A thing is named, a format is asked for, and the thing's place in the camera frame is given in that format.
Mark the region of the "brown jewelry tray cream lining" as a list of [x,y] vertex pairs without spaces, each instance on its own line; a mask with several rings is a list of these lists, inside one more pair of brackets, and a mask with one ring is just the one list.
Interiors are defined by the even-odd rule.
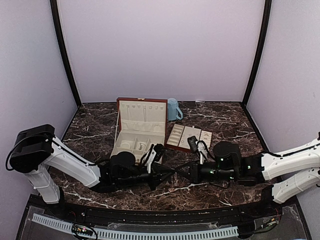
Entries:
[[190,153],[188,138],[195,136],[197,140],[204,141],[208,148],[211,146],[213,133],[200,128],[174,124],[169,138],[165,144],[167,148]]

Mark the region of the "brown jewelry box cream lining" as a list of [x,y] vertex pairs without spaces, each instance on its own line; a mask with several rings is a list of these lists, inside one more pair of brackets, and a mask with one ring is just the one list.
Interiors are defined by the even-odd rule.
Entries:
[[167,132],[166,99],[117,99],[117,124],[111,156],[130,152],[138,164],[151,145],[165,144]]

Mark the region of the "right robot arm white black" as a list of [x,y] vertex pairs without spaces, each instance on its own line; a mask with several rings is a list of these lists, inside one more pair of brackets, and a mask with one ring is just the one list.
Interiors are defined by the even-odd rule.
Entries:
[[265,151],[248,157],[241,155],[238,144],[228,141],[218,142],[213,152],[209,152],[205,142],[195,136],[187,141],[199,160],[185,163],[175,171],[192,184],[233,180],[239,185],[254,186],[294,173],[290,178],[262,190],[261,201],[255,205],[255,213],[260,217],[266,217],[274,210],[274,202],[282,204],[310,187],[320,185],[319,138],[286,151]]

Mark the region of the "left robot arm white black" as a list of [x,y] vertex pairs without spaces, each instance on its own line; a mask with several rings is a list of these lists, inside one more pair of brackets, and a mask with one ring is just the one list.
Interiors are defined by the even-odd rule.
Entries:
[[160,143],[151,145],[139,164],[129,151],[122,151],[97,163],[81,157],[55,135],[55,128],[44,124],[18,133],[6,157],[7,171],[24,174],[46,204],[60,218],[67,218],[70,206],[63,191],[51,178],[47,167],[53,167],[81,182],[96,193],[112,193],[147,184],[154,191],[174,174],[174,169],[159,163],[164,153]]

